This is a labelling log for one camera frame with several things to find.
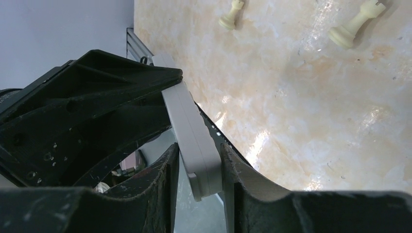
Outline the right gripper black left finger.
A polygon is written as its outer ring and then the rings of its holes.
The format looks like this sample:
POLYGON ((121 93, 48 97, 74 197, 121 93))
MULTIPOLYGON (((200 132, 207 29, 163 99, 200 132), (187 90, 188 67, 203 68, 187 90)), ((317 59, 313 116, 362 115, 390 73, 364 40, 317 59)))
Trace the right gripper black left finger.
POLYGON ((87 187, 3 188, 3 233, 171 233, 179 147, 149 167, 98 193, 87 187))

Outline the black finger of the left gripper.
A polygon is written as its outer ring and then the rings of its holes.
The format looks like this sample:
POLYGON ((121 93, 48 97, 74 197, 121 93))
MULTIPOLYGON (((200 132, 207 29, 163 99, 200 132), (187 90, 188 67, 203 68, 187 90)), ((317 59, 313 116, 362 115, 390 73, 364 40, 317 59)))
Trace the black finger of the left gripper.
POLYGON ((171 127, 162 91, 178 68, 102 50, 0 92, 0 173, 16 186, 94 187, 171 127))

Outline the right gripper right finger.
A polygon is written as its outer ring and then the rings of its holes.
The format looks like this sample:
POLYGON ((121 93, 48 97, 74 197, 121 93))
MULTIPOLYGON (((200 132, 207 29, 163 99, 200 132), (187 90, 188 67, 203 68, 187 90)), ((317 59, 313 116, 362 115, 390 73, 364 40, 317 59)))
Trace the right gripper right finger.
POLYGON ((412 198, 395 191, 291 191, 220 149, 230 233, 409 233, 412 198))

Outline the white remote control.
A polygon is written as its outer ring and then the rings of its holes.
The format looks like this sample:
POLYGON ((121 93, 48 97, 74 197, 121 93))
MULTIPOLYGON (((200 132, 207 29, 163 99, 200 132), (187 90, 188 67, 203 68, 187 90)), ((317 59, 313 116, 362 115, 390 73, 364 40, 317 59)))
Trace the white remote control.
POLYGON ((194 199, 221 192, 221 157, 186 84, 181 81, 162 96, 194 199))

